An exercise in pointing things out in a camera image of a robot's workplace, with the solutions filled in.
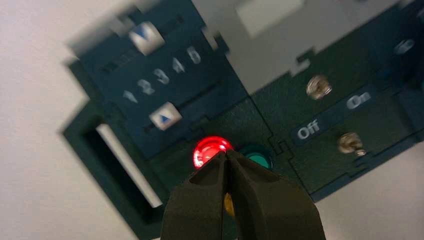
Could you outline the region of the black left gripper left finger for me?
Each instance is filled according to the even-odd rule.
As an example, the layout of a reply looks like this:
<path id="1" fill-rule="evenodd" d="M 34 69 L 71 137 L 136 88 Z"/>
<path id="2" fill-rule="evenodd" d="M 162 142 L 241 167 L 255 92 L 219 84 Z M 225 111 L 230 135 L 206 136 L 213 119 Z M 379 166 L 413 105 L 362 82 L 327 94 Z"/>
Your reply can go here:
<path id="1" fill-rule="evenodd" d="M 217 153 L 171 193 L 163 215 L 162 240 L 220 240 L 228 159 Z"/>

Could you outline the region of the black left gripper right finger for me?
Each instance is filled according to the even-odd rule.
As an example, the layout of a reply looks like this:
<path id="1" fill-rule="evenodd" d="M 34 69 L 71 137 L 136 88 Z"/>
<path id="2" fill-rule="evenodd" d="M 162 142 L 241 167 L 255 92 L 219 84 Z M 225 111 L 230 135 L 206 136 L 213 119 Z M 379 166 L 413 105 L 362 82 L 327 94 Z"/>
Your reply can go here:
<path id="1" fill-rule="evenodd" d="M 324 240 L 319 211 L 295 181 L 233 150 L 228 191 L 242 240 Z"/>

